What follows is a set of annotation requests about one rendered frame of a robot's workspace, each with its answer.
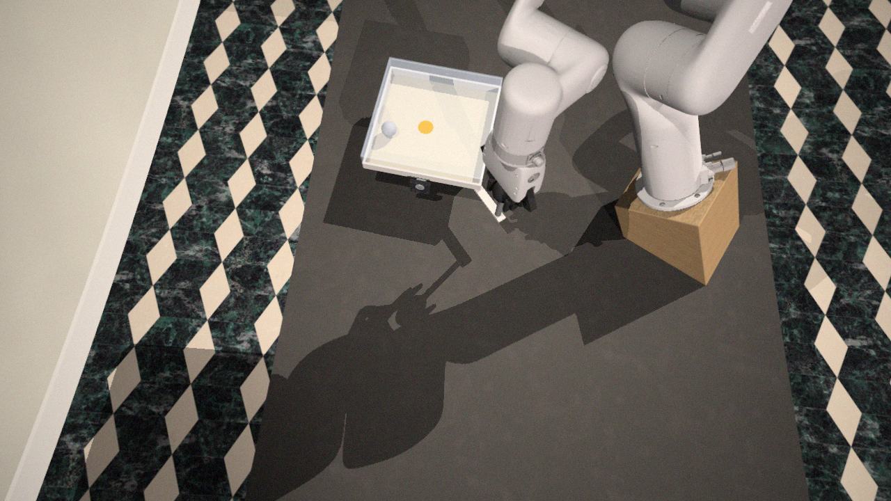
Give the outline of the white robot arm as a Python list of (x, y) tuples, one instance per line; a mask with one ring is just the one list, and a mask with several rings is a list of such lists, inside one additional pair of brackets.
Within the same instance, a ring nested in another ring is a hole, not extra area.
[[(721, 152), (701, 154), (699, 116), (737, 88), (792, 1), (664, 0), (711, 23), (709, 32), (652, 19), (618, 39), (613, 74), (642, 171), (636, 195), (648, 208), (691, 208), (709, 195), (715, 173), (736, 168), (733, 157), (720, 161)], [(492, 134), (502, 161), (538, 168), (555, 118), (596, 88), (610, 61), (602, 44), (539, 10), (543, 2), (516, 0), (504, 20), (498, 55), (513, 69), (504, 77)]]

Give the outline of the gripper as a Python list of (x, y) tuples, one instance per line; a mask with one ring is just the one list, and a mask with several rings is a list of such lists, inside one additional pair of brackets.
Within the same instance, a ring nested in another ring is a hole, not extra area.
[(502, 188), (508, 194), (508, 198), (504, 200), (503, 212), (508, 212), (508, 210), (513, 212), (518, 206), (524, 207), (528, 212), (532, 212), (537, 209), (534, 193), (537, 193), (543, 184), (546, 163), (542, 167), (537, 168), (533, 163), (512, 165), (502, 161), (494, 153), (494, 149), (491, 146), (493, 130), (494, 128), (488, 134), (486, 145), (480, 147), (483, 153), (483, 162), (488, 168), (487, 175), (490, 177), (488, 178), (487, 190), (492, 191), (494, 184), (497, 182), (502, 185)]

